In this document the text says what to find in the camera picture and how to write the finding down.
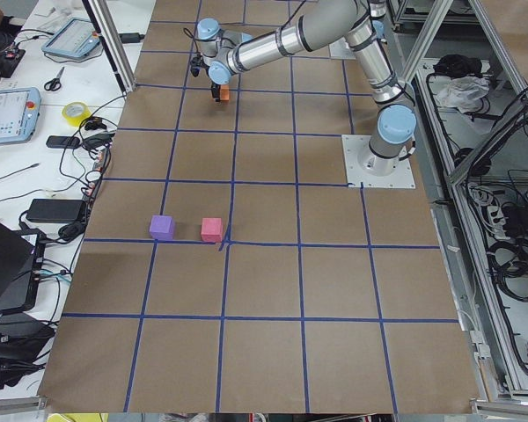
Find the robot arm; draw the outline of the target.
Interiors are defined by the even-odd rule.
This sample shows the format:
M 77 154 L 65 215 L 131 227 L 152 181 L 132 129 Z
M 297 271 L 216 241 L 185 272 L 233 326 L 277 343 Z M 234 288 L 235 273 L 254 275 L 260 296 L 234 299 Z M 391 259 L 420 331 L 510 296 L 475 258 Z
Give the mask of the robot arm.
M 370 2 L 300 4 L 282 25 L 256 37 L 204 18 L 196 25 L 194 39 L 197 53 L 191 65 L 203 69 L 215 89 L 233 79 L 267 84 L 270 79 L 264 73 L 272 63 L 288 65 L 283 73 L 290 82 L 288 90 L 261 93 L 246 88 L 238 94 L 243 130 L 261 115 L 263 131 L 273 132 L 276 118 L 284 116 L 297 133 L 326 135 L 331 111 L 370 100 L 376 119 L 366 121 L 373 133 L 359 149 L 358 164 L 375 177 L 386 177 L 410 157 L 404 148 L 413 144 L 417 124 L 414 97 L 377 37 Z

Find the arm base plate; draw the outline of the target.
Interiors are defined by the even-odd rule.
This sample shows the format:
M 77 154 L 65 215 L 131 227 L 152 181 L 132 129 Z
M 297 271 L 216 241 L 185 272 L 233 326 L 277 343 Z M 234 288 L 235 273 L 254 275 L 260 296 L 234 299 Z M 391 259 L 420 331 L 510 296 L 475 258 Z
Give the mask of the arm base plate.
M 355 56 L 348 43 L 343 39 L 339 39 L 328 46 L 329 55 L 331 59 L 335 60 L 354 60 Z
M 351 188 L 415 189 L 409 159 L 381 158 L 370 150 L 369 135 L 342 135 L 347 186 Z

